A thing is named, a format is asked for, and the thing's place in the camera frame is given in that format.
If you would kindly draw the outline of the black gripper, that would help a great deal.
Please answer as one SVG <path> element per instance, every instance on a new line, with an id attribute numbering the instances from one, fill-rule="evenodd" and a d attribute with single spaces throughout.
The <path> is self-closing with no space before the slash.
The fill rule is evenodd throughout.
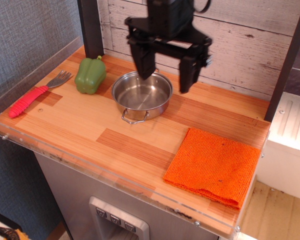
<path id="1" fill-rule="evenodd" d="M 127 17 L 127 36 L 139 76 L 146 80 L 156 70 L 155 53 L 182 58 L 179 64 L 179 91 L 188 93 L 198 81 L 201 68 L 211 62 L 212 39 L 195 29 L 193 0 L 148 0 L 147 17 Z"/>

